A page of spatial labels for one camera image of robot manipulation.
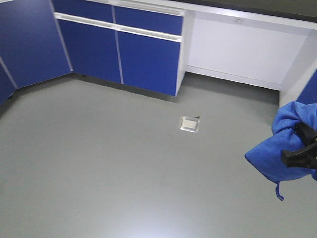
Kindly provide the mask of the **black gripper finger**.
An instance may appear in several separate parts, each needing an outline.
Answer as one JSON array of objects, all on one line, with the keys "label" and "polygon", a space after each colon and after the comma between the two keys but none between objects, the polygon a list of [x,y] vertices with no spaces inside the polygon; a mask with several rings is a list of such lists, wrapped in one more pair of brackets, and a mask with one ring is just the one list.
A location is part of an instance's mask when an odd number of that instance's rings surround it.
[{"label": "black gripper finger", "polygon": [[281,161],[288,168],[317,169],[317,143],[297,151],[281,151]]},{"label": "black gripper finger", "polygon": [[295,124],[295,134],[301,139],[305,146],[317,141],[317,132],[302,122]]}]

